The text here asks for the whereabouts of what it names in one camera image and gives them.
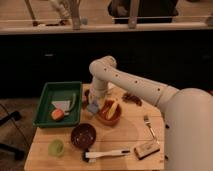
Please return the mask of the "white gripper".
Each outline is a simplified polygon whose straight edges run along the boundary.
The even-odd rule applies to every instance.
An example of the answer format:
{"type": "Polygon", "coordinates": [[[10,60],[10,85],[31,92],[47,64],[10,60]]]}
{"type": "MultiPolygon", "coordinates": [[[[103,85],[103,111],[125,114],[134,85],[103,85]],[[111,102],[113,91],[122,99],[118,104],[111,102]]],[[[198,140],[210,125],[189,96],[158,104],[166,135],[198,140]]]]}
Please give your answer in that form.
{"type": "Polygon", "coordinates": [[[99,106],[103,106],[106,101],[106,90],[95,89],[93,85],[89,88],[89,102],[97,103],[99,106]]]}

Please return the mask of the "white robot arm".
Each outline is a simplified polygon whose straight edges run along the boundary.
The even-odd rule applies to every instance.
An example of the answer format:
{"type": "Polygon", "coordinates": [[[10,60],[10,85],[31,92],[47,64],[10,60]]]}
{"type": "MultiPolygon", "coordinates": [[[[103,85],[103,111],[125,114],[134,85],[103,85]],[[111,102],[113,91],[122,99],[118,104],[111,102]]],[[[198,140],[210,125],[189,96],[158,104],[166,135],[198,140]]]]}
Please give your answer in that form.
{"type": "Polygon", "coordinates": [[[119,71],[111,56],[91,62],[89,71],[93,98],[105,97],[108,84],[113,83],[160,110],[165,124],[165,171],[213,171],[212,95],[119,71]]]}

